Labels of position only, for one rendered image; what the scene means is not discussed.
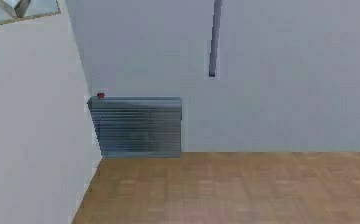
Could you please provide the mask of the grey ribbed radiator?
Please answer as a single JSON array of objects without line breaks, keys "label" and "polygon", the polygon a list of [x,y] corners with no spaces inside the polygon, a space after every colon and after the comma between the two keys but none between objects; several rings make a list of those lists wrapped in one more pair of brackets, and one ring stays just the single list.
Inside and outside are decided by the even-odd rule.
[{"label": "grey ribbed radiator", "polygon": [[87,105],[103,157],[181,156],[180,97],[93,96]]}]

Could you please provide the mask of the grey vertical bar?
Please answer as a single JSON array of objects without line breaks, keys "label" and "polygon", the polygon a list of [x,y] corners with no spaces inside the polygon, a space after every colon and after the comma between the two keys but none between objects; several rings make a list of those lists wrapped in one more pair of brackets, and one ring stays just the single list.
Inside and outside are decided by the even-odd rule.
[{"label": "grey vertical bar", "polygon": [[223,0],[214,0],[213,24],[212,24],[212,32],[211,32],[211,45],[210,45],[209,69],[208,69],[209,78],[214,78],[216,76],[222,3]]}]

